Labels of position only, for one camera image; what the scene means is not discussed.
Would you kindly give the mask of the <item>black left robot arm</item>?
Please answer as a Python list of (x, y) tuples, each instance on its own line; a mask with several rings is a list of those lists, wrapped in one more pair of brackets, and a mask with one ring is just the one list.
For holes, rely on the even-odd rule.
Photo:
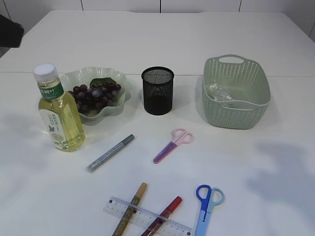
[(19, 48), (24, 35), (24, 28), (10, 19), (0, 16), (0, 46)]

